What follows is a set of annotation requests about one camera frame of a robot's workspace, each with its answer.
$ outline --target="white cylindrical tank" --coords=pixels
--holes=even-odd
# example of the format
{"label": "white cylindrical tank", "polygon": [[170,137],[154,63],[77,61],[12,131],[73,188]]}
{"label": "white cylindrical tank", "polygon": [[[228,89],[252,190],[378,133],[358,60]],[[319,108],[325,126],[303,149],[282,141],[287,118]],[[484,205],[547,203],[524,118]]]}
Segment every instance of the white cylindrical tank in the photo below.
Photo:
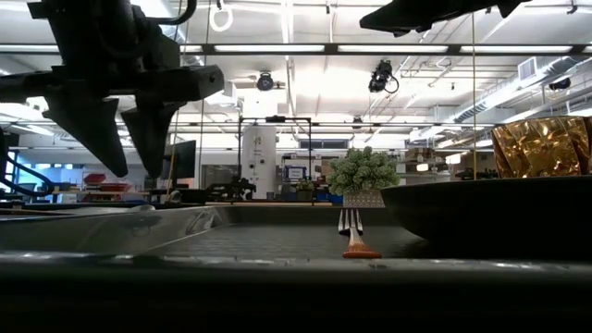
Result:
{"label": "white cylindrical tank", "polygon": [[276,191],[276,128],[250,126],[242,135],[241,176],[257,186],[254,199]]}

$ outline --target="gold foil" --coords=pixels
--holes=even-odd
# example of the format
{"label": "gold foil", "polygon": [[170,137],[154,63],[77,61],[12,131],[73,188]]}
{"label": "gold foil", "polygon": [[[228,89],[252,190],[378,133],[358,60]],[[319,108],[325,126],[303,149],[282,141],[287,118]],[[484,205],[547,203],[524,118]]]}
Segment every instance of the gold foil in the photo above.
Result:
{"label": "gold foil", "polygon": [[496,156],[496,165],[498,166],[498,174],[500,178],[512,178],[512,168],[506,159],[506,156],[503,154],[501,150],[500,143],[498,142],[498,138],[494,135],[493,136],[493,151],[494,155]]}
{"label": "gold foil", "polygon": [[553,160],[547,145],[531,126],[529,121],[512,123],[506,126],[530,165],[524,177],[546,177],[553,171]]}
{"label": "gold foil", "polygon": [[514,139],[506,126],[500,126],[493,129],[493,135],[499,144],[502,151],[500,158],[503,156],[512,171],[511,178],[528,177],[530,172],[530,165],[524,152],[520,149],[520,145]]}
{"label": "gold foil", "polygon": [[541,141],[547,146],[552,163],[546,165],[546,170],[550,167],[551,176],[581,174],[580,162],[575,154],[572,139],[559,118],[534,119],[529,120],[528,123],[538,132]]}
{"label": "gold foil", "polygon": [[580,172],[587,175],[590,171],[590,142],[586,123],[581,117],[560,117],[560,120],[572,139],[575,154],[580,161]]}
{"label": "gold foil", "polygon": [[493,129],[493,149],[502,178],[589,174],[592,118],[547,117]]}

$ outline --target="ceiling light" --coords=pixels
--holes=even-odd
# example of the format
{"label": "ceiling light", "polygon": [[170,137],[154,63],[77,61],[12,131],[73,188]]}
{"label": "ceiling light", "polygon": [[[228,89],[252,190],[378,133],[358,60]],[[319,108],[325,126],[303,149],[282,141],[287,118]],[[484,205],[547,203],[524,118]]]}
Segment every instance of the ceiling light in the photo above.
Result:
{"label": "ceiling light", "polygon": [[26,127],[19,126],[19,125],[12,125],[12,128],[17,129],[17,130],[26,130],[26,131],[33,132],[36,134],[41,134],[41,135],[48,135],[48,136],[54,135],[54,133],[51,130],[44,129],[44,128],[41,128],[41,127],[35,126],[35,125],[27,125]]}
{"label": "ceiling light", "polygon": [[43,118],[40,111],[16,103],[0,103],[0,114],[16,119],[35,120]]}
{"label": "ceiling light", "polygon": [[183,52],[201,53],[203,51],[204,51],[204,49],[202,48],[201,45],[182,45],[181,46],[181,53],[183,53]]}
{"label": "ceiling light", "polygon": [[324,52],[324,45],[313,44],[251,44],[251,45],[216,45],[217,52],[278,52],[278,53],[299,53],[299,52]]}
{"label": "ceiling light", "polygon": [[509,118],[503,120],[501,123],[502,124],[510,124],[510,123],[513,123],[514,121],[524,120],[524,119],[534,115],[536,112],[537,111],[534,111],[534,110],[524,111],[523,113],[519,113],[516,116],[512,116],[512,117],[509,117]]}
{"label": "ceiling light", "polygon": [[417,172],[425,172],[427,170],[429,170],[429,165],[427,164],[422,164],[422,165],[417,165]]}
{"label": "ceiling light", "polygon": [[592,116],[592,108],[570,112],[569,116],[590,117]]}
{"label": "ceiling light", "polygon": [[352,53],[445,53],[446,45],[339,45],[339,52]]}
{"label": "ceiling light", "polygon": [[[503,46],[475,46],[476,53],[566,53],[572,50],[571,46],[567,45],[532,45],[532,46],[521,46],[521,45],[503,45]],[[461,53],[472,53],[473,46],[461,47]]]}
{"label": "ceiling light", "polygon": [[476,146],[478,148],[481,148],[481,147],[489,147],[489,146],[492,146],[492,145],[493,145],[493,141],[491,139],[482,140],[480,142],[477,142],[477,144],[476,144]]}
{"label": "ceiling light", "polygon": [[0,52],[59,52],[57,45],[0,44]]}
{"label": "ceiling light", "polygon": [[446,164],[448,165],[457,165],[461,163],[461,154],[454,154],[450,156],[446,156]]}
{"label": "ceiling light", "polygon": [[0,1],[0,10],[10,10],[29,13],[27,4],[19,1]]}

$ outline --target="monitor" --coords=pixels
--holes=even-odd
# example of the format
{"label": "monitor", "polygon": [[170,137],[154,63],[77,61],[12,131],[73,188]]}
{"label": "monitor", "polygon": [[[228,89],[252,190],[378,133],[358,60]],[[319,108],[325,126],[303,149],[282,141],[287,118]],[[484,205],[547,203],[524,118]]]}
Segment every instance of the monitor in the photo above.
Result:
{"label": "monitor", "polygon": [[[173,170],[173,179],[195,178],[195,154],[197,150],[196,141],[181,142],[175,144],[175,168]],[[169,179],[170,165],[173,154],[173,145],[168,145],[165,149],[163,161],[163,170],[160,174],[161,179]]]}

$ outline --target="black robotic arm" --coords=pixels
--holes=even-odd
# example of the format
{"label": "black robotic arm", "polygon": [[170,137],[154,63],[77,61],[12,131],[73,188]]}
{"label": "black robotic arm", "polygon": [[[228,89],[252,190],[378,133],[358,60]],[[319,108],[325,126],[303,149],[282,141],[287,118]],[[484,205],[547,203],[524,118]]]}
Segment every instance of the black robotic arm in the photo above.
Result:
{"label": "black robotic arm", "polygon": [[224,88],[217,66],[182,67],[179,45],[159,27],[185,22],[196,5],[189,0],[178,18],[147,18],[129,0],[29,3],[34,19],[49,20],[63,64],[0,77],[0,103],[43,96],[49,105],[43,116],[123,177],[128,168],[117,135],[118,99],[109,96],[134,95],[137,107],[121,116],[144,167],[158,177],[175,112]]}

